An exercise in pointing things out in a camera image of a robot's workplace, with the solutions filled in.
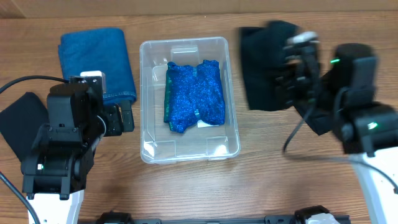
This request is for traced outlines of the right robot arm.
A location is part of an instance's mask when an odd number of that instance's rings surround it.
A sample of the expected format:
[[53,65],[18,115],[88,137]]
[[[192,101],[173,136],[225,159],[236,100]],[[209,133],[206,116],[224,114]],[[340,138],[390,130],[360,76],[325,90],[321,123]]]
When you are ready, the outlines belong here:
[[283,49],[295,69],[280,78],[283,100],[316,133],[341,142],[338,163],[353,166],[372,223],[397,222],[397,111],[374,99],[378,59],[370,46],[341,44],[331,69],[320,75],[317,42],[289,42]]

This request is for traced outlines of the sparkly blue green cloth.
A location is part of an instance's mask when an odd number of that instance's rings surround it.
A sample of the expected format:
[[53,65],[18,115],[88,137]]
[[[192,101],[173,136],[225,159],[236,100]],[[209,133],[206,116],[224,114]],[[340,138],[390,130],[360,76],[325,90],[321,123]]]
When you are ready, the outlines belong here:
[[184,133],[202,120],[213,126],[225,122],[225,102],[219,62],[204,60],[196,67],[167,64],[164,122]]

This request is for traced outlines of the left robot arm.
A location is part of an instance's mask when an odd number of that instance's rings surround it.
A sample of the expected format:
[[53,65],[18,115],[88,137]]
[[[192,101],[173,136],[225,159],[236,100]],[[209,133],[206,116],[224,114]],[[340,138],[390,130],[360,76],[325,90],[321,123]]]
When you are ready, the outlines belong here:
[[30,223],[77,223],[97,145],[124,132],[119,106],[105,105],[105,92],[103,75],[51,87],[49,120],[21,163]]

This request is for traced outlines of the black garment long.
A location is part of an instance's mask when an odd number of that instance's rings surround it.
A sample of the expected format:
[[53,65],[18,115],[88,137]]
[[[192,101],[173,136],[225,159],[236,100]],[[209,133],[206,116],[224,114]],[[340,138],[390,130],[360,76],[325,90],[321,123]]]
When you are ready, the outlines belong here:
[[299,27],[270,21],[264,27],[239,28],[239,60],[250,110],[279,111],[292,104],[277,91],[276,78],[288,75],[284,47]]

